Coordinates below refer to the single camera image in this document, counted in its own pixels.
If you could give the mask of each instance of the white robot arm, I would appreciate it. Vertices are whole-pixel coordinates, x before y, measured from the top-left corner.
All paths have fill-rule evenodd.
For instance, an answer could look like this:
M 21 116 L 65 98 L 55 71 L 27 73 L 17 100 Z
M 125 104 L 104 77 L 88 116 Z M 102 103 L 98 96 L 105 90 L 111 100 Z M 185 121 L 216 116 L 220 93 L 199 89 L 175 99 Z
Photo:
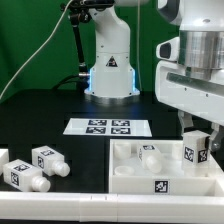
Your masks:
M 159 0 L 158 8 L 180 25 L 180 34 L 157 48 L 163 59 L 156 70 L 157 98 L 181 111 L 184 127 L 192 122 L 183 112 L 214 123 L 210 149 L 216 150 L 224 136 L 224 1 Z
M 114 6 L 138 6 L 149 0 L 74 0 L 70 20 L 76 39 L 76 26 L 91 18 L 96 29 L 96 63 L 90 69 L 87 99 L 104 104 L 123 104 L 139 96 L 135 87 L 135 70 L 130 65 L 130 28 L 119 19 Z M 87 73 L 81 46 L 78 47 L 80 71 Z

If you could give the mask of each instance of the black tabletop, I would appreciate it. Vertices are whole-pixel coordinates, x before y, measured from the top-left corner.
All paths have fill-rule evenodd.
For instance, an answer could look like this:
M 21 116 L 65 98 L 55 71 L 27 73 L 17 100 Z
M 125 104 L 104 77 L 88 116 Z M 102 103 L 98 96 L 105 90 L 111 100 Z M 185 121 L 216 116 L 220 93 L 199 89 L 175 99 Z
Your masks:
M 35 147 L 48 145 L 64 154 L 71 173 L 65 178 L 46 176 L 51 182 L 50 192 L 108 192 L 110 139 L 121 137 L 63 135 L 70 118 L 148 120 L 153 139 L 181 139 L 177 110 L 159 103 L 151 92 L 142 94 L 139 102 L 112 107 L 86 101 L 75 91 L 19 92 L 0 105 L 0 148 L 9 149 L 10 161 L 21 159 L 28 163 Z M 201 129 L 209 125 L 198 124 Z M 0 183 L 0 191 L 16 191 L 3 182 L 2 176 Z M 39 223 L 1 220 L 14 222 Z

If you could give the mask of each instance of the white block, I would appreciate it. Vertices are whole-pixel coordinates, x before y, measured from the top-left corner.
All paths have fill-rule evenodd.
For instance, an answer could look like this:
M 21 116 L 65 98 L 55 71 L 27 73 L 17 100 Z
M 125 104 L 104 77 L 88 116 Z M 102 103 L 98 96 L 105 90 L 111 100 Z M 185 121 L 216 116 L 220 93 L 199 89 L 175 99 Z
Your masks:
M 3 173 L 3 165 L 9 162 L 8 149 L 0 149 L 0 175 Z
M 4 181 L 21 191 L 47 192 L 50 189 L 50 182 L 42 177 L 42 170 L 22 160 L 5 164 L 3 173 Z
M 206 176 L 209 170 L 210 151 L 205 148 L 209 136 L 201 131 L 184 133 L 182 168 L 186 176 Z
M 65 177 L 70 172 L 64 156 L 48 146 L 32 149 L 32 163 L 48 176 L 56 174 Z
M 155 145 L 139 145 L 137 156 L 143 169 L 149 169 L 153 173 L 159 173 L 162 170 L 162 154 Z

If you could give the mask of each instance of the white container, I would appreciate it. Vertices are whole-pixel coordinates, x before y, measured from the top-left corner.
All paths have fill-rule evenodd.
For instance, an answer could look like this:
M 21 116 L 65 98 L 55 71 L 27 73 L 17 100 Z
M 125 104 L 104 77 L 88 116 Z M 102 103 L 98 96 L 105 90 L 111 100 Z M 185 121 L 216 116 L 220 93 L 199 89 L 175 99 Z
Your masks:
M 32 163 L 48 176 L 56 174 L 65 177 L 70 172 L 68 164 L 64 162 L 64 156 L 48 146 L 32 149 Z
M 42 176 L 42 170 L 22 160 L 15 160 L 3 166 L 4 181 L 13 187 L 24 191 L 47 192 L 50 182 Z
M 155 145 L 139 145 L 137 156 L 143 169 L 149 169 L 153 173 L 162 170 L 162 154 Z

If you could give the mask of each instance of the white cylinder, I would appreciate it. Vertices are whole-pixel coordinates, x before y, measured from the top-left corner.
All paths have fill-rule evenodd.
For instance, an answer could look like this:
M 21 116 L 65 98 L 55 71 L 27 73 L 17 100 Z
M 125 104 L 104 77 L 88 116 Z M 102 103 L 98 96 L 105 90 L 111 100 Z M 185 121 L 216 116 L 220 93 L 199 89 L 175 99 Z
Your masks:
M 122 143 L 114 145 L 114 154 L 118 159 L 128 159 L 131 157 L 131 143 Z
M 32 179 L 32 187 L 34 191 L 48 192 L 51 184 L 45 177 L 37 176 Z
M 57 174 L 61 177 L 66 177 L 70 172 L 70 168 L 69 168 L 68 164 L 64 163 L 62 161 L 55 161 L 52 164 L 52 168 L 53 168 L 55 174 Z
M 151 155 L 146 159 L 146 166 L 153 173 L 159 173 L 162 170 L 162 163 L 160 158 Z

